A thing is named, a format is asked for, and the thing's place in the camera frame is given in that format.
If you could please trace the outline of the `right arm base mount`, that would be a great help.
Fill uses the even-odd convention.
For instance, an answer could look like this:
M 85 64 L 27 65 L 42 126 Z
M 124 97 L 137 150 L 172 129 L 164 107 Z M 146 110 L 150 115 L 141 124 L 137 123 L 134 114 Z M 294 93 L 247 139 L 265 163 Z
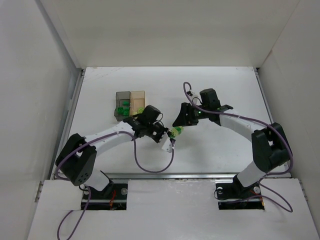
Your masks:
M 231 182 L 215 184 L 214 197 L 218 200 L 219 210 L 264 210 L 261 189 L 258 183 L 237 192 Z

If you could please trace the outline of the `green square lego brick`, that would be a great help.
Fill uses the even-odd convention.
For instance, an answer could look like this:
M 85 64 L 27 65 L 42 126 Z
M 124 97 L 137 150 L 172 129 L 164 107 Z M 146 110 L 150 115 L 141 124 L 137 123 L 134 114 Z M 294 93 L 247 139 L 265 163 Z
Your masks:
M 117 114 L 118 115 L 123 115 L 124 114 L 124 108 L 123 107 L 118 107 L 117 108 Z

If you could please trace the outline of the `striped green lego stack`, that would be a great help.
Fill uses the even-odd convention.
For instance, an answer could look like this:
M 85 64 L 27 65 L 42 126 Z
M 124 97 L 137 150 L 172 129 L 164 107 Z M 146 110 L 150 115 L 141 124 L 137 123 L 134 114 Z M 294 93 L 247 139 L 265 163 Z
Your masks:
M 175 126 L 170 129 L 170 137 L 171 138 L 176 138 L 179 136 L 182 132 L 184 131 L 183 126 Z

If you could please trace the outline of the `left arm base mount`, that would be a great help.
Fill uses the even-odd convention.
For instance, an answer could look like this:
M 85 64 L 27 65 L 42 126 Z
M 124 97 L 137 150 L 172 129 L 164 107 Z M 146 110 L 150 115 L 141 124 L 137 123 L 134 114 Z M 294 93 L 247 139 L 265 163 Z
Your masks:
M 91 198 L 86 210 L 125 211 L 127 209 L 128 182 L 116 182 L 107 196 L 90 187 Z

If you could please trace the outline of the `long green lego brick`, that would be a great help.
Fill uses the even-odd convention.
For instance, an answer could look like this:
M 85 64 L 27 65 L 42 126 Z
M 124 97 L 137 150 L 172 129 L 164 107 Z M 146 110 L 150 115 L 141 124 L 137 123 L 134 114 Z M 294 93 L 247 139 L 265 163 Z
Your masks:
M 129 116 L 130 115 L 130 108 L 129 107 L 126 107 L 123 109 L 123 115 L 124 116 Z

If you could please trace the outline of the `pale yellow lego brick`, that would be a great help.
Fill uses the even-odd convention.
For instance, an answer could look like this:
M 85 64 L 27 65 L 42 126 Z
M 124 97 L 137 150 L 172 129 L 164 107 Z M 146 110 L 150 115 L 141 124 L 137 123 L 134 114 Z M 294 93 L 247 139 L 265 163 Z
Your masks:
M 139 107 L 138 109 L 137 109 L 137 113 L 138 114 L 141 114 L 143 111 L 144 111 L 144 107 Z

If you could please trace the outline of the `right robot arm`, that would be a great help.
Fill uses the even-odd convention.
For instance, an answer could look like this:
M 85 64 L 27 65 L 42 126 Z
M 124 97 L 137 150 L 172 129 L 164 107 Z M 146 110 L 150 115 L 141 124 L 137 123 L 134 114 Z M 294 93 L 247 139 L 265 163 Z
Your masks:
M 199 120 L 209 121 L 230 129 L 251 142 L 252 162 L 223 190 L 232 198 L 238 198 L 273 169 L 293 158 L 282 126 L 276 122 L 267 124 L 259 120 L 237 115 L 233 107 L 221 105 L 214 89 L 200 92 L 200 105 L 183 102 L 173 127 L 196 126 Z

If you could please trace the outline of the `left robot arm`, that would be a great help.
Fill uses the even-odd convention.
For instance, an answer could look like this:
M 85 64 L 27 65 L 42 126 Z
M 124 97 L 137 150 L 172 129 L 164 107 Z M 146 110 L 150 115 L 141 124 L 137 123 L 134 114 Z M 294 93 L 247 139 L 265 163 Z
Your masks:
M 161 112 L 148 105 L 141 113 L 129 116 L 115 126 L 92 135 L 71 135 L 55 165 L 55 175 L 64 175 L 64 179 L 74 186 L 84 186 L 88 191 L 94 190 L 107 197 L 113 190 L 113 181 L 102 171 L 95 168 L 96 158 L 102 153 L 127 142 L 137 142 L 137 139 L 149 137 L 162 149 L 174 153 L 175 140 L 167 127 L 158 120 Z

